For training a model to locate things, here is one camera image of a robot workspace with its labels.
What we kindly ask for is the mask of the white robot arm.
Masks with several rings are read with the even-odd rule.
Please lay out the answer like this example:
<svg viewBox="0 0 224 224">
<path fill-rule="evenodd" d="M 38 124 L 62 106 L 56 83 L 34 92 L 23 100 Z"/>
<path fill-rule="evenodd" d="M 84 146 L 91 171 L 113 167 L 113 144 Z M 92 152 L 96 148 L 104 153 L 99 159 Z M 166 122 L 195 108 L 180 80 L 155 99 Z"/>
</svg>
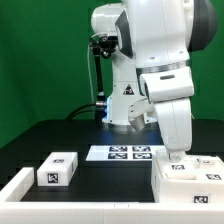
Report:
<svg viewBox="0 0 224 224">
<path fill-rule="evenodd" d="M 94 10 L 100 54 L 112 58 L 113 91 L 106 117 L 141 130 L 157 121 L 170 160 L 192 144 L 189 52 L 213 39 L 217 17 L 209 0 L 122 0 Z"/>
</svg>

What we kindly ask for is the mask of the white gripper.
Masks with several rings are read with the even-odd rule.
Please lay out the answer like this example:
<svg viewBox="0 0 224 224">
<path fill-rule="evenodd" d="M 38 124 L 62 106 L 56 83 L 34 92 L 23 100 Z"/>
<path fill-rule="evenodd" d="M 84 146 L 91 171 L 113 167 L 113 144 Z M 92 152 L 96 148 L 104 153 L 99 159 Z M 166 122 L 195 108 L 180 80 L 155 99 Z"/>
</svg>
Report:
<svg viewBox="0 0 224 224">
<path fill-rule="evenodd" d="M 155 112 L 165 148 L 179 163 L 192 144 L 191 104 L 188 98 L 154 104 Z"/>
</svg>

